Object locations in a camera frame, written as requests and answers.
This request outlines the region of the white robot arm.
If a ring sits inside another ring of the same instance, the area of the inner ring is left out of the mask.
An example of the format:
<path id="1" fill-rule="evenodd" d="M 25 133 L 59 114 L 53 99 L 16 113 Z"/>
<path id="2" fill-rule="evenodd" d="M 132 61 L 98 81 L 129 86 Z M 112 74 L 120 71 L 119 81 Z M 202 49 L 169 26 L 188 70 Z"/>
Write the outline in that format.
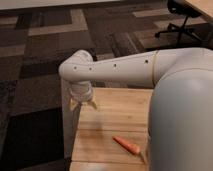
<path id="1" fill-rule="evenodd" d="M 163 49 L 101 61 L 78 50 L 59 75 L 79 103 L 92 99 L 93 81 L 151 88 L 149 170 L 213 171 L 213 50 Z"/>

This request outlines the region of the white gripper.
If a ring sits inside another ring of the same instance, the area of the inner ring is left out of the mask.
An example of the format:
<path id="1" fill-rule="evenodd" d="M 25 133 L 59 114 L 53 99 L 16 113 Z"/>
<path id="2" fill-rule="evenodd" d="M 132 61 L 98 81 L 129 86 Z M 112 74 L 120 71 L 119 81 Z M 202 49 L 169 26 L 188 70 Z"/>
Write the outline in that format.
<path id="1" fill-rule="evenodd" d="M 97 110 L 96 101 L 92 99 L 93 89 L 89 81 L 75 82 L 70 84 L 70 94 L 74 100 L 70 100 L 70 110 L 73 111 L 77 106 L 78 102 L 87 102 L 88 105 L 92 106 Z"/>

